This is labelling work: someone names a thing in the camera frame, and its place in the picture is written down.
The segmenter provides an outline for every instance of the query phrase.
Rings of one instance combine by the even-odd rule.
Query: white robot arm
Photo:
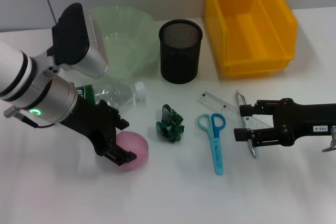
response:
[[[81,4],[70,5],[52,28],[52,40],[53,46],[36,57],[0,41],[0,99],[13,105],[4,112],[5,117],[43,127],[20,113],[29,111],[51,125],[61,123],[85,135],[98,155],[118,165],[134,160],[134,153],[115,143],[116,127],[129,126],[119,111],[104,101],[90,104],[77,96],[73,83],[57,75],[60,67],[94,78],[105,73],[108,60],[94,18]]]

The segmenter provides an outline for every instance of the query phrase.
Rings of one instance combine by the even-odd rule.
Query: green indicator light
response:
[[[41,115],[41,112],[37,109],[31,109],[29,110],[30,114],[33,114],[33,115]]]

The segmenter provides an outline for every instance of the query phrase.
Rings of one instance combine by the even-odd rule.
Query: green bottle label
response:
[[[95,95],[93,94],[92,85],[80,86],[76,87],[77,95],[80,95],[85,100],[89,101],[93,105],[95,105]]]

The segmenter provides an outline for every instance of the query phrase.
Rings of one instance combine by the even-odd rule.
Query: bottle cap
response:
[[[135,83],[135,90],[137,92],[136,99],[139,102],[144,102],[146,100],[146,90],[145,90],[145,85],[143,84],[142,81]]]

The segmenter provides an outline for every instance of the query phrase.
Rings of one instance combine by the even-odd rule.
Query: black mesh pencil holder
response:
[[[161,27],[161,75],[164,79],[184,84],[196,77],[202,37],[201,28],[189,20],[176,19]]]

